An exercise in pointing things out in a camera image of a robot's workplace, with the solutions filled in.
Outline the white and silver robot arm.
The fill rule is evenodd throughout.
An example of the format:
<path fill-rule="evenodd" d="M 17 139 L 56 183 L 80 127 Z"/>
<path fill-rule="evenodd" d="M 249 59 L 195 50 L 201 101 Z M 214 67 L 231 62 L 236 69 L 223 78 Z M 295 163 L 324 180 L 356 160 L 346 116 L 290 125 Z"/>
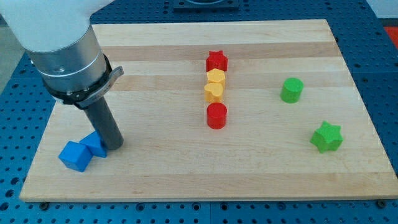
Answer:
<path fill-rule="evenodd" d="M 112 0 L 1 1 L 1 15 L 26 49 L 47 91 L 80 109 L 105 106 L 122 70 L 111 69 L 90 23 Z"/>

